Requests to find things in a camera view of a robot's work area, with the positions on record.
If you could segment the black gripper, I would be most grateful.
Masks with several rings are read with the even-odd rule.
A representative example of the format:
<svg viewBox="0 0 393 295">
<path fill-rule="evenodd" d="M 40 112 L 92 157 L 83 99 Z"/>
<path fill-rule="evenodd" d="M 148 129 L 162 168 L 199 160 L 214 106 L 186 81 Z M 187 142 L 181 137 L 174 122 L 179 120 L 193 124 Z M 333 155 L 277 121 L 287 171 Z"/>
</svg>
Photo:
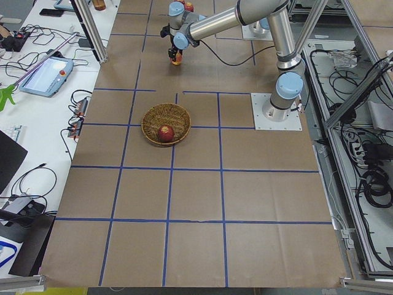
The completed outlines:
<svg viewBox="0 0 393 295">
<path fill-rule="evenodd" d="M 182 56 L 182 50 L 178 49 L 176 46 L 168 49 L 169 58 L 180 58 Z"/>
</svg>

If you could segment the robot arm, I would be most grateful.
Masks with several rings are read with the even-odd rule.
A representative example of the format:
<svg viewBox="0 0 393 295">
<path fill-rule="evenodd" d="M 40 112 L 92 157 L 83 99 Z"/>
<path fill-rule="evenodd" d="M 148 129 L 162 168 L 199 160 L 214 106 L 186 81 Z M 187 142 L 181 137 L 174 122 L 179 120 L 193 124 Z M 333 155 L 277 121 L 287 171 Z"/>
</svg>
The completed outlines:
<svg viewBox="0 0 393 295">
<path fill-rule="evenodd" d="M 186 2 L 173 1 L 168 16 L 169 22 L 161 29 L 160 36 L 170 37 L 168 55 L 175 65 L 181 62 L 182 51 L 189 45 L 197 47 L 204 38 L 238 25 L 256 36 L 270 35 L 280 74 L 262 112 L 273 122 L 288 119 L 292 104 L 304 88 L 305 63 L 295 46 L 287 1 L 237 1 L 233 7 L 209 17 L 195 13 Z"/>
</svg>

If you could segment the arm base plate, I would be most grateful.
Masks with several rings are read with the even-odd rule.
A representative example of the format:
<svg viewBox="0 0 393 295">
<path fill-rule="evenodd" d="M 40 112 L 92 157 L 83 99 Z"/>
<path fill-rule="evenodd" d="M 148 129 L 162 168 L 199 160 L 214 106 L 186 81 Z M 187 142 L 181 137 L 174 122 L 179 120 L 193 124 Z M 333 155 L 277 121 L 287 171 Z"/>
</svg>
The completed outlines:
<svg viewBox="0 0 393 295">
<path fill-rule="evenodd" d="M 272 41 L 271 31 L 268 29 L 253 29 L 249 25 L 242 26 L 242 34 L 244 40 L 250 41 Z"/>
<path fill-rule="evenodd" d="M 256 130 L 302 131 L 298 111 L 292 111 L 295 103 L 287 110 L 276 109 L 270 100 L 270 93 L 251 93 L 251 105 Z"/>
</svg>

